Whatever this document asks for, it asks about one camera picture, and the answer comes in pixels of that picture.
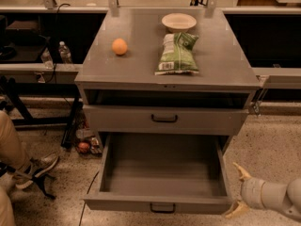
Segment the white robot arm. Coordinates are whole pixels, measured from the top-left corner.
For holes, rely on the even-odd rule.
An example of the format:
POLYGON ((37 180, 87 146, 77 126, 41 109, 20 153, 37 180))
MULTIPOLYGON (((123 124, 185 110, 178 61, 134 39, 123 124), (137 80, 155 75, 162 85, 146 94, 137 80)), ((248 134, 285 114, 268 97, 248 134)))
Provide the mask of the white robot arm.
POLYGON ((288 184, 271 183, 253 177, 246 169, 233 163, 238 170, 241 183, 241 199, 232 203, 224 214, 225 218, 235 218, 250 208, 272 210, 286 218, 301 221, 301 179, 296 178, 288 184))

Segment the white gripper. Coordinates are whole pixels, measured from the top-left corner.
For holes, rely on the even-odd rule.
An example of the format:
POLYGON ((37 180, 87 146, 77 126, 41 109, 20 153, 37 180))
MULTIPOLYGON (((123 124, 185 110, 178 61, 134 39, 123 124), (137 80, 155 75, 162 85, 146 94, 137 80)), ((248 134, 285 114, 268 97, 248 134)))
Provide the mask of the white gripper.
POLYGON ((239 180, 243 182, 241 185, 241 197, 244 202, 235 201, 224 215, 227 219, 240 217, 249 210, 249 207, 255 209, 264 208, 261 200, 261 189, 265 181, 251 177, 249 172, 237 163, 233 163, 233 166, 238 170, 239 180))

